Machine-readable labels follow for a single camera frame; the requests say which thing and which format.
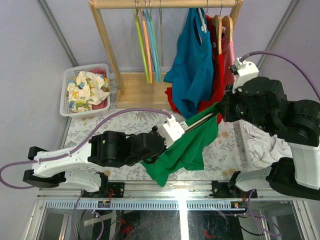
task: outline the green cloth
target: green cloth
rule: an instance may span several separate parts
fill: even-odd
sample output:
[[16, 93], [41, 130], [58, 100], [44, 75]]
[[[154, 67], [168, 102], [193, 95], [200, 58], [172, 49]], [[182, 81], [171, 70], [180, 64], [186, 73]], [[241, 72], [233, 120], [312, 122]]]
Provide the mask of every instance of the green cloth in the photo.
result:
[[175, 141], [168, 150], [160, 155], [156, 163], [142, 163], [146, 172], [161, 187], [165, 186], [169, 174], [181, 168], [185, 168], [188, 171], [204, 170], [202, 151], [205, 146], [208, 146], [217, 138], [218, 112], [215, 109], [215, 105], [213, 105], [185, 121], [190, 126], [209, 113], [214, 113], [214, 116]]

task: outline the wooden base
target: wooden base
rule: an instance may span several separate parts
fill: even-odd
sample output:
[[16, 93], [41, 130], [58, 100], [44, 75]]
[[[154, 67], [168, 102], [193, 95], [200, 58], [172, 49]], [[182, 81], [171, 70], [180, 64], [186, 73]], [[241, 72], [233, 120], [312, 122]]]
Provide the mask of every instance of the wooden base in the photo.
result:
[[153, 74], [153, 83], [148, 84], [144, 72], [122, 73], [124, 94], [118, 91], [115, 105], [118, 109], [150, 108], [170, 109], [168, 97], [165, 94], [171, 83], [156, 81]]

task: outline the red wire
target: red wire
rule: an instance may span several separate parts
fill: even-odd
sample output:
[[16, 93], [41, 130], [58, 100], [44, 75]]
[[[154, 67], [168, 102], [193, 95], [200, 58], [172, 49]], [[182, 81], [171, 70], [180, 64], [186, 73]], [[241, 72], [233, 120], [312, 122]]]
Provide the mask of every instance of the red wire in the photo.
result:
[[207, 232], [207, 230], [204, 230], [204, 235], [207, 239], [216, 239], [217, 236], [216, 235], [211, 235]]
[[114, 194], [114, 190], [111, 189], [110, 192], [109, 192], [109, 203], [110, 203], [110, 206], [111, 206], [111, 199], [112, 199], [112, 195]]
[[247, 200], [247, 194], [244, 194], [243, 199], [242, 199], [242, 203], [244, 203]]

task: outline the gray wall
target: gray wall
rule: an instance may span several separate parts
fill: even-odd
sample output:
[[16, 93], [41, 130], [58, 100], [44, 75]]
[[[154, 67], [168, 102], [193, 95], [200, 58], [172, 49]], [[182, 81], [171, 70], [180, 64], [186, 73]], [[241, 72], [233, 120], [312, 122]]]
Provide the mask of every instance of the gray wall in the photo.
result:
[[[291, 0], [245, 0], [234, 30], [235, 54], [264, 50]], [[103, 47], [88, 0], [47, 0], [71, 50], [80, 65], [109, 62]], [[230, 14], [222, 10], [222, 16]], [[120, 70], [143, 71], [143, 63], [132, 9], [102, 10]], [[219, 14], [219, 8], [208, 14]], [[177, 53], [177, 40], [182, 32], [188, 9], [163, 9], [163, 38], [165, 44], [163, 71], [168, 71]], [[152, 10], [158, 49], [160, 23], [158, 9]]]
[[[303, 0], [281, 33], [272, 51], [286, 55], [302, 67], [320, 88], [319, 56], [320, 27], [317, 22], [319, 0]], [[276, 57], [268, 57], [261, 76], [282, 82], [289, 100], [310, 99], [319, 102], [305, 78], [289, 63]], [[320, 202], [309, 201], [311, 214], [320, 234]]]
[[[54, 150], [64, 118], [59, 99], [64, 70], [71, 65], [35, 0], [2, 1], [0, 7], [0, 166], [27, 161], [29, 147]], [[28, 166], [5, 170], [12, 185]], [[0, 184], [0, 239], [23, 237], [37, 189]]]

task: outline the hanging rod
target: hanging rod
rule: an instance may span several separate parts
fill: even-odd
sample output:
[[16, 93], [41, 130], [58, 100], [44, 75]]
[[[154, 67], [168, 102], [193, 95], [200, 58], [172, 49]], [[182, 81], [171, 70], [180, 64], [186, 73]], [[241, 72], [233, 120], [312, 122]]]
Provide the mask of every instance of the hanging rod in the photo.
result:
[[[136, 0], [140, 8], [145, 9], [145, 0]], [[90, 0], [96, 9], [135, 9], [135, 0]], [[152, 9], [161, 7], [160, 0], [150, 0]], [[149, 0], [146, 1], [147, 8], [150, 8]], [[222, 0], [161, 0], [163, 9], [174, 8], [221, 8]], [[223, 0], [223, 8], [233, 8], [235, 4], [241, 5], [243, 0]]]

